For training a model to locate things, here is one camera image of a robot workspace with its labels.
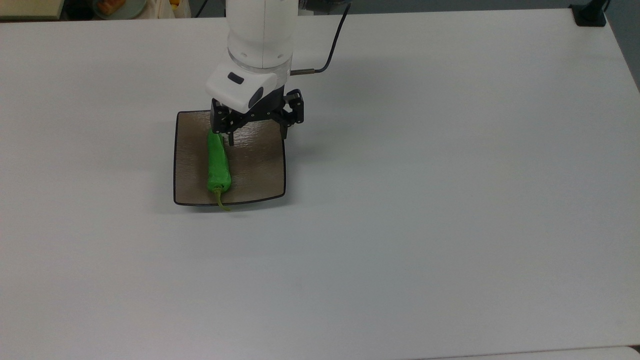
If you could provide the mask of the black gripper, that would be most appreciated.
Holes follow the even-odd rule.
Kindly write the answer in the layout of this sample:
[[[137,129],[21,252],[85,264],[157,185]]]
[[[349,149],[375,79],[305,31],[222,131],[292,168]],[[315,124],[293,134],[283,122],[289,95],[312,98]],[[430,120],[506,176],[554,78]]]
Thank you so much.
[[[259,100],[245,113],[222,105],[220,101],[211,100],[210,127],[213,133],[227,134],[230,147],[235,146],[235,132],[248,123],[274,121],[279,124],[279,134],[285,141],[291,126],[305,121],[305,101],[299,89],[287,93],[278,88]]]

